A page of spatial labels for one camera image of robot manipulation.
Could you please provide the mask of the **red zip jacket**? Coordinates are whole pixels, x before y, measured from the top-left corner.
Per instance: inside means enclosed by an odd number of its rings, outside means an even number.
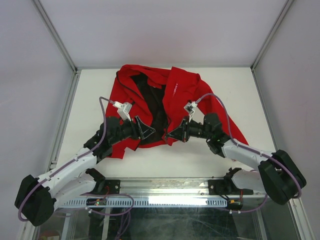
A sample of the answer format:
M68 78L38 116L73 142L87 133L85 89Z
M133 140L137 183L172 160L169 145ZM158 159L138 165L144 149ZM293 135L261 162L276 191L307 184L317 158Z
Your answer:
M155 129L155 133L145 140L128 138L112 147L112 158L122 159L127 148L152 148L160 145L171 146L175 140L167 133L177 128L187 116L184 109L188 102L201 98L197 107L203 114L216 113L225 133L241 143L247 140L238 126L219 101L212 96L211 87L198 73L172 67L154 68L126 64L116 72L110 99L119 103L130 103L130 116L139 116L143 123Z

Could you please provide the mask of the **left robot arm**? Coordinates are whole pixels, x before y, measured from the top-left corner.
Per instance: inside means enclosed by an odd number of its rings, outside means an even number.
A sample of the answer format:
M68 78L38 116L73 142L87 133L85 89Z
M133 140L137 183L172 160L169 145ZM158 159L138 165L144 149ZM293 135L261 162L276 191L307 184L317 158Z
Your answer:
M29 174L23 178L14 201L18 219L37 227L65 202L84 194L102 193L106 178L95 166L112 154L115 144L127 139L144 140L155 131L138 116L127 120L105 117L73 158L37 177Z

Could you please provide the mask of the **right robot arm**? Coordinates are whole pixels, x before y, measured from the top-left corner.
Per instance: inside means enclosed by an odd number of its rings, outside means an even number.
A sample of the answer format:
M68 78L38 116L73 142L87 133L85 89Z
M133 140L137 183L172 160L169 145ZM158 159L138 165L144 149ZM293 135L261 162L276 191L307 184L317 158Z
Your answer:
M206 114L199 123L184 117L167 137L187 142L191 137L205 139L212 153L236 160L251 168L230 170L224 176L223 187L230 194L240 189L266 193L275 203L286 204L299 197L307 181L289 154L284 150L263 151L231 138L223 131L215 113Z

